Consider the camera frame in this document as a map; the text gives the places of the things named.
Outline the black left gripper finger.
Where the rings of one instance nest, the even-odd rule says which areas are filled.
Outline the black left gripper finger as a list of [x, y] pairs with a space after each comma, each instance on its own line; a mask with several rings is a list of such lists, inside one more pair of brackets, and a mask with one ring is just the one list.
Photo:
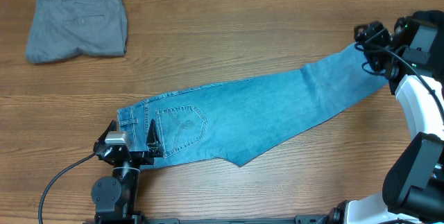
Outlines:
[[103, 134], [97, 139], [97, 141], [94, 143], [93, 149], [94, 150], [98, 150], [99, 146], [101, 144], [105, 143], [105, 138], [107, 137], [109, 132], [113, 132], [117, 130], [117, 122], [115, 120], [111, 120], [110, 124], [108, 125], [108, 127], [105, 129], [105, 131], [103, 132]]
[[148, 134], [146, 138], [146, 145], [148, 147], [148, 153], [151, 157], [162, 157], [164, 150], [157, 133], [157, 125], [154, 119], [151, 119]]

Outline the blue denim jeans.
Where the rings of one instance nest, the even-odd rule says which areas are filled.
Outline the blue denim jeans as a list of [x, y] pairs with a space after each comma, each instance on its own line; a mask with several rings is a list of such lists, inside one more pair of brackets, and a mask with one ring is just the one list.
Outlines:
[[119, 127], [135, 151], [148, 148], [155, 127], [155, 168], [214, 158], [243, 166], [385, 86], [364, 60], [348, 46], [300, 69], [167, 92], [119, 109]]

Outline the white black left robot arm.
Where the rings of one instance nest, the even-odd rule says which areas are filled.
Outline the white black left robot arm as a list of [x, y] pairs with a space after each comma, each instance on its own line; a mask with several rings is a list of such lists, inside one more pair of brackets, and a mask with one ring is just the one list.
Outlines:
[[142, 212], [135, 210], [135, 203], [141, 167], [152, 165], [156, 157], [163, 156], [155, 121], [150, 122], [146, 144], [145, 151], [131, 151], [129, 134], [118, 131], [115, 120], [94, 143], [95, 155], [113, 166], [112, 175], [100, 178], [92, 187], [95, 223], [149, 222]]

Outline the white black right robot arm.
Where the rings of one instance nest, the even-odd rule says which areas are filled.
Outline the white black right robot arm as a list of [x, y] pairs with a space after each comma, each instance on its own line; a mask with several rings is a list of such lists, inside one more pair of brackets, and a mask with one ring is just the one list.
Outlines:
[[354, 39], [402, 106], [411, 142], [380, 192], [343, 201], [319, 223], [442, 223], [443, 23], [401, 17], [390, 33], [374, 21], [355, 26]]

